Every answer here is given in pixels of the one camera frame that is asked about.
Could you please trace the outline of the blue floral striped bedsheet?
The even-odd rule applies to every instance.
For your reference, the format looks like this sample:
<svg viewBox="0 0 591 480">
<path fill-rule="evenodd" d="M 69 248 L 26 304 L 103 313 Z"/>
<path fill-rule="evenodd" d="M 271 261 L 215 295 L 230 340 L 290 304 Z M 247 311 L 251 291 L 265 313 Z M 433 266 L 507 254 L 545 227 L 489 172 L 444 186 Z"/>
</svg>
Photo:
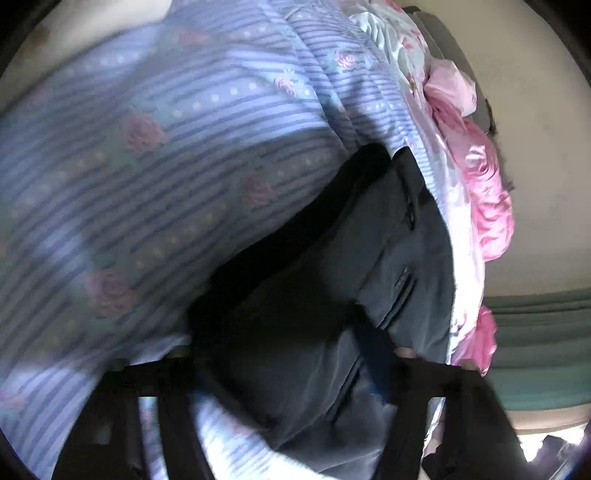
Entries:
<svg viewBox="0 0 591 480">
<path fill-rule="evenodd" d="M 330 1 L 173 1 L 1 118 L 1 429 L 51 477 L 106 365 L 181 341 L 218 264 L 307 205 L 360 145 L 437 136 Z"/>
</svg>

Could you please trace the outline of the green curtain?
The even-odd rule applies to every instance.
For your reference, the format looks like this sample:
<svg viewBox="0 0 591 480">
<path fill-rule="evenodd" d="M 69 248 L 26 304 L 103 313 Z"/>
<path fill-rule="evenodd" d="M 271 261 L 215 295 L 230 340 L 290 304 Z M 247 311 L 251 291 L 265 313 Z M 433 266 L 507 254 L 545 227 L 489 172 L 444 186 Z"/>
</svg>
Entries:
<svg viewBox="0 0 591 480">
<path fill-rule="evenodd" d="M 488 379 L 505 409 L 590 402 L 590 290 L 487 297 L 497 323 Z"/>
</svg>

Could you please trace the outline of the black pants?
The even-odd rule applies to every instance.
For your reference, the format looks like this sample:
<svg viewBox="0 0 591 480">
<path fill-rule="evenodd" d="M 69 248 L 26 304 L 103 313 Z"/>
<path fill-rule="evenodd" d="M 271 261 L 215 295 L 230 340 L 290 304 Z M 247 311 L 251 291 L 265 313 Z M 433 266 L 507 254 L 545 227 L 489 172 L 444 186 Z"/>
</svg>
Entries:
<svg viewBox="0 0 591 480">
<path fill-rule="evenodd" d="M 369 144 L 217 267 L 185 318 L 229 413 L 318 473 L 368 479 L 394 408 L 370 384 L 351 318 L 442 363 L 454 295 L 448 229 L 412 152 Z"/>
</svg>

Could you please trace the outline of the pink satin blanket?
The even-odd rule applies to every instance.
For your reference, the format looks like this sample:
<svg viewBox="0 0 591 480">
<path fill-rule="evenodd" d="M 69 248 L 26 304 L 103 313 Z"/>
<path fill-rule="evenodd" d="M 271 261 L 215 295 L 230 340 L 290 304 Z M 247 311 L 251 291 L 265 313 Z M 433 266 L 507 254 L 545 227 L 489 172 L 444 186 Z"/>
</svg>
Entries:
<svg viewBox="0 0 591 480">
<path fill-rule="evenodd" d="M 435 59 L 423 96 L 425 146 L 453 253 L 451 362 L 472 361 L 486 373 L 497 349 L 497 324 L 483 303 L 485 270 L 511 244 L 512 200 L 496 147 L 470 118 L 477 109 L 475 82 L 452 61 Z"/>
</svg>

